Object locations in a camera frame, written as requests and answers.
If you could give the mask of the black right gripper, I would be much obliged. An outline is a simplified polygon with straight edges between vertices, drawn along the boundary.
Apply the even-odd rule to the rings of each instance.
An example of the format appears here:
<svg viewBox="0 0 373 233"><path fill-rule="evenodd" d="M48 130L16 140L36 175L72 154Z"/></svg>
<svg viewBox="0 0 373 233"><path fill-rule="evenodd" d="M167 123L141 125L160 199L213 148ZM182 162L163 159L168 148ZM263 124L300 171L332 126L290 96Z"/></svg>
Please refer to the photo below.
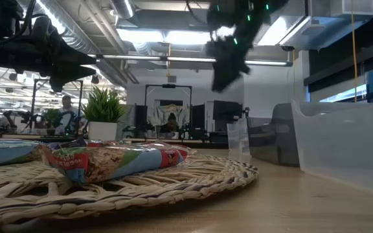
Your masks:
<svg viewBox="0 0 373 233"><path fill-rule="evenodd" d="M237 78L251 72L250 67L245 63L249 50L248 43L241 43L234 36L217 37L205 44L206 55L216 60L212 64L213 92L224 92Z"/></svg>

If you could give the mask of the silver ceiling air duct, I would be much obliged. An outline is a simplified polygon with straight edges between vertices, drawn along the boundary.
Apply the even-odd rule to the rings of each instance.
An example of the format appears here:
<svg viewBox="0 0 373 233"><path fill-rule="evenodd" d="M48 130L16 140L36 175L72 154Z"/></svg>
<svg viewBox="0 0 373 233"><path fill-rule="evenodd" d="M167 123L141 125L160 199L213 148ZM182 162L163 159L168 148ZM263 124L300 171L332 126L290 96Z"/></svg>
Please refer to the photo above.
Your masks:
<svg viewBox="0 0 373 233"><path fill-rule="evenodd" d="M53 23L59 23L57 29L62 27L66 30L63 39L70 47L85 54L100 54L100 49L56 0L36 0L36 3ZM115 85L125 87L128 83L124 75L110 61L100 60L95 67Z"/></svg>

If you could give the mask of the round woven wicker placemat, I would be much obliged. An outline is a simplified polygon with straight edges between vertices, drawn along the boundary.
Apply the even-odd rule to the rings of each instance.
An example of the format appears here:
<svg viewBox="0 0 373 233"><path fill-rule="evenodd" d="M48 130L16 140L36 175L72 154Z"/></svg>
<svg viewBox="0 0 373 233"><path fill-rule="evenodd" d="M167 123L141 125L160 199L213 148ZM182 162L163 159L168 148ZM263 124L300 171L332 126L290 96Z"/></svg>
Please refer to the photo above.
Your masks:
<svg viewBox="0 0 373 233"><path fill-rule="evenodd" d="M177 166L91 184L74 183L38 161L0 166L0 226L206 199L257 178L249 163L200 154Z"/></svg>

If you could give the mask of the small background potted plant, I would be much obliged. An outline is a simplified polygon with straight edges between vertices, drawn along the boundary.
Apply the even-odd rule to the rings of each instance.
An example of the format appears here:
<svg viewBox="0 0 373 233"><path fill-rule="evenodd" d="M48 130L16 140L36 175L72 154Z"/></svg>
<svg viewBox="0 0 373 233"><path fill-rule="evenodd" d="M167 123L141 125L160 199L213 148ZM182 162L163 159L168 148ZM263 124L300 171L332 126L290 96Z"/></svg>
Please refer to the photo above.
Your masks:
<svg viewBox="0 0 373 233"><path fill-rule="evenodd" d="M61 111L59 109L46 109L42 117L45 120L48 136L55 136L56 129L61 125Z"/></svg>

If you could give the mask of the clear plastic bin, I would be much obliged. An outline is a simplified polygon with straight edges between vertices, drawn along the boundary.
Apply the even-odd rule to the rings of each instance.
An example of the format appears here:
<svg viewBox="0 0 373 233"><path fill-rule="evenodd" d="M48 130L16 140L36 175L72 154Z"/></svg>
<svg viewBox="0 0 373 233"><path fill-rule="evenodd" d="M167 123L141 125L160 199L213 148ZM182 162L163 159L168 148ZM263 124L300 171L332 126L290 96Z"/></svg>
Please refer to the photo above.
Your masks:
<svg viewBox="0 0 373 233"><path fill-rule="evenodd" d="M249 147L247 119L240 118L232 124L227 124L227 135L229 144L228 158L250 163L252 157Z"/></svg>
<svg viewBox="0 0 373 233"><path fill-rule="evenodd" d="M300 168L373 194L373 104L292 101Z"/></svg>

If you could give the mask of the standing person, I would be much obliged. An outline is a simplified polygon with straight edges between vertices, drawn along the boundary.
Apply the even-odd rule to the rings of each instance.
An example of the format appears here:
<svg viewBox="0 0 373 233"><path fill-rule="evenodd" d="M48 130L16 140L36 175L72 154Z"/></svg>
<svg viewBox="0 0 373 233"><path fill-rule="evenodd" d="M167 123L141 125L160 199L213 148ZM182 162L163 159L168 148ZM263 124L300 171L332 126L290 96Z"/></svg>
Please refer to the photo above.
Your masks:
<svg viewBox="0 0 373 233"><path fill-rule="evenodd" d="M59 134L82 134L87 120L83 111L72 105L71 97L68 95L62 98L60 116L60 125L56 128Z"/></svg>

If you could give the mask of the white background panel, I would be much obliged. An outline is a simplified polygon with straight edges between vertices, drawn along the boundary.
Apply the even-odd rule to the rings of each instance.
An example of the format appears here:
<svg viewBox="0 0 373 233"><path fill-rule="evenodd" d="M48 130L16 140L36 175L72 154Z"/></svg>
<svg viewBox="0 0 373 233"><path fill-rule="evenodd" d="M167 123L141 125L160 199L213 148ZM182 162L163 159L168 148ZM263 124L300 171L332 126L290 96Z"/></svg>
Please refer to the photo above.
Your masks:
<svg viewBox="0 0 373 233"><path fill-rule="evenodd" d="M207 132L214 131L215 121L213 119L213 113L214 113L214 102L207 101L205 103L205 126L206 126Z"/></svg>

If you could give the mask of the green plant in white pot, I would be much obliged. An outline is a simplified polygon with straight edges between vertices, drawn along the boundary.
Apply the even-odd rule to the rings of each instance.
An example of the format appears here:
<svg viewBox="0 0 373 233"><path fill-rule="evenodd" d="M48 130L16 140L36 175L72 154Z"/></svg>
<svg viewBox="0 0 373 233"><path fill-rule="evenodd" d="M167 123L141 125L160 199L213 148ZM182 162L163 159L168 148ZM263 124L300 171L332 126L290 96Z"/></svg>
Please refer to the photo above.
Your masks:
<svg viewBox="0 0 373 233"><path fill-rule="evenodd" d="M119 120L125 113L117 93L93 87L82 110L87 119L90 140L116 139Z"/></svg>

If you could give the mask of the long linear ceiling light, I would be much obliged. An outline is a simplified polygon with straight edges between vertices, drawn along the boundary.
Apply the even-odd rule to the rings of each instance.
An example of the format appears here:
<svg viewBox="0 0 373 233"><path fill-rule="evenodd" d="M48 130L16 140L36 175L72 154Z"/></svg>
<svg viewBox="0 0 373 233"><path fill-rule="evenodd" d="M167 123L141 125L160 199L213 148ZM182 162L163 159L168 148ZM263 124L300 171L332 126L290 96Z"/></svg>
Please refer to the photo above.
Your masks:
<svg viewBox="0 0 373 233"><path fill-rule="evenodd" d="M119 54L89 54L90 57L109 60L137 60L137 61L178 61L178 62L197 62L214 63L214 58L190 58L180 56L141 56L141 55L119 55ZM291 67L290 61L269 61L269 60L245 60L246 65Z"/></svg>

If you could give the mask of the black background station frame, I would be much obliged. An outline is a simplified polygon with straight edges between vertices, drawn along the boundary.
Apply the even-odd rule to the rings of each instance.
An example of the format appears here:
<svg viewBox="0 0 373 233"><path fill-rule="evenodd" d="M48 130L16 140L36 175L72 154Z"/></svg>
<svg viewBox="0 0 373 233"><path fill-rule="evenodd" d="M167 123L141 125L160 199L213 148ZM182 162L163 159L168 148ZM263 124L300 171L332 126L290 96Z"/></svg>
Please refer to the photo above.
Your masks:
<svg viewBox="0 0 373 233"><path fill-rule="evenodd" d="M38 129L44 127L46 129L45 120L42 117L46 109L60 109L62 107L62 98L65 95L71 97L72 105L82 110L83 107L83 90L84 83L81 80L72 81L63 87L62 92L55 93L49 85L48 79L36 78L32 87L31 99L31 119L29 127ZM55 135L60 136L78 136L79 134L64 134L61 135L56 130Z"/></svg>
<svg viewBox="0 0 373 233"><path fill-rule="evenodd" d="M162 84L145 86L144 105L148 106L147 123L158 139L184 139L192 121L192 86ZM178 132L160 133L160 127L174 113Z"/></svg>

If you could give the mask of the long background desk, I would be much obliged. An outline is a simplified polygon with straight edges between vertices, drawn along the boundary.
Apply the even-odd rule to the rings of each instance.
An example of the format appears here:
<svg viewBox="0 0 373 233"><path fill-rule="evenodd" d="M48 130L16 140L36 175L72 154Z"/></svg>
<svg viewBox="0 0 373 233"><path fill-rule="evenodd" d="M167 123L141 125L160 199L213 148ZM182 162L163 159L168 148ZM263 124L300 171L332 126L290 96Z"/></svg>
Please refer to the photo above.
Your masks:
<svg viewBox="0 0 373 233"><path fill-rule="evenodd" d="M69 142L75 140L75 137L63 136L48 136L48 135L18 135L18 134L0 134L0 139L20 139L20 140L33 140L44 143L50 142ZM156 142L159 139L123 139L125 143L140 143L140 142ZM179 140L179 139L161 139L162 142L167 144L180 144L188 146L189 148L197 149L228 149L228 143L215 143L208 140Z"/></svg>

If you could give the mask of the black computer monitor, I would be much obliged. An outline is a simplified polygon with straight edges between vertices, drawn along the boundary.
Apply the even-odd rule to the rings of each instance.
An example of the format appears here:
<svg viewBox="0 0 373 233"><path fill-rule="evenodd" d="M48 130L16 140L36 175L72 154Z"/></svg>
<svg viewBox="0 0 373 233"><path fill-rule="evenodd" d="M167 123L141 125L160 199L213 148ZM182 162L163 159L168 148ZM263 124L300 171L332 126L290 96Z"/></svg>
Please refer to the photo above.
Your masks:
<svg viewBox="0 0 373 233"><path fill-rule="evenodd" d="M192 127L205 128L205 104L192 106Z"/></svg>
<svg viewBox="0 0 373 233"><path fill-rule="evenodd" d="M233 122L242 117L243 105L238 102L214 101L213 119Z"/></svg>
<svg viewBox="0 0 373 233"><path fill-rule="evenodd" d="M148 106L136 105L135 106L135 126L141 131L145 130L147 123Z"/></svg>

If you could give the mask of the blue red granola bar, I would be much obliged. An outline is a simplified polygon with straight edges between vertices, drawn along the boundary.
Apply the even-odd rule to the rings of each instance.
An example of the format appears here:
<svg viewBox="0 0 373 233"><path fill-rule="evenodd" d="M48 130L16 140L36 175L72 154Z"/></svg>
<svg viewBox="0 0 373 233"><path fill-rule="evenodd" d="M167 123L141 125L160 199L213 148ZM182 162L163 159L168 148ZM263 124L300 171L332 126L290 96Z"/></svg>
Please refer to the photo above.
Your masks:
<svg viewBox="0 0 373 233"><path fill-rule="evenodd" d="M0 166L40 161L44 143L20 140L0 139Z"/></svg>
<svg viewBox="0 0 373 233"><path fill-rule="evenodd" d="M99 183L134 173L176 166L191 149L158 142L124 144L118 141L85 140L86 147L41 149L43 161L72 182Z"/></svg>

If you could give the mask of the seated person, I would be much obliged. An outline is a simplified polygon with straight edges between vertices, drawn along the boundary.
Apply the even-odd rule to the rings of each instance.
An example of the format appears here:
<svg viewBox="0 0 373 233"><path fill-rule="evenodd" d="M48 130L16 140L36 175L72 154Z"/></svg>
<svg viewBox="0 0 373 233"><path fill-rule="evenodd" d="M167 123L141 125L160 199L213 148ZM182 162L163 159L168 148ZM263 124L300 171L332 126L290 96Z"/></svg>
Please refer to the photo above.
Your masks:
<svg viewBox="0 0 373 233"><path fill-rule="evenodd" d="M160 133L173 133L178 132L179 126L177 124L176 116L174 113L170 113L168 116L168 122L160 127Z"/></svg>

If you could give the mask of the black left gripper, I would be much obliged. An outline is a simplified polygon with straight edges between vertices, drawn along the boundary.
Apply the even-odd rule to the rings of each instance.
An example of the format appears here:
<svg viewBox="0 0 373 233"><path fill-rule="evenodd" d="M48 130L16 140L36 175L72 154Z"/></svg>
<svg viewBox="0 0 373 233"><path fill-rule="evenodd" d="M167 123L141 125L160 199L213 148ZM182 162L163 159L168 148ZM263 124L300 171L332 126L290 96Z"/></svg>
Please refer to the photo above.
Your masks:
<svg viewBox="0 0 373 233"><path fill-rule="evenodd" d="M91 76L91 68L80 65L95 63L96 58L68 46L47 16L36 18L30 34L0 42L0 67L56 76L60 83Z"/></svg>

